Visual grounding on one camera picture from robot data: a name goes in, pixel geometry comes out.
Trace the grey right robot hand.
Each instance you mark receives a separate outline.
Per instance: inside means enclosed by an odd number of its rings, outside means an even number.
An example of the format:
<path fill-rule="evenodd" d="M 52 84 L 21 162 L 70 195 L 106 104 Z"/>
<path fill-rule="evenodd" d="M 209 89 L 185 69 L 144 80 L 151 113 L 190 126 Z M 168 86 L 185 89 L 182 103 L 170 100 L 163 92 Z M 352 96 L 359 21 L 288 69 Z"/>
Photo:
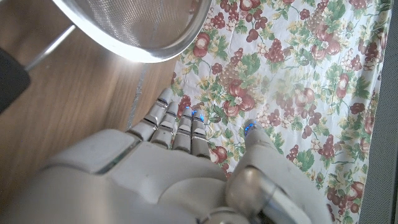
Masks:
<path fill-rule="evenodd" d="M 202 110 L 165 89 L 126 132 L 105 129 L 51 157 L 2 223 L 330 223 L 309 178 L 263 127 L 244 124 L 230 176 L 211 161 Z"/>

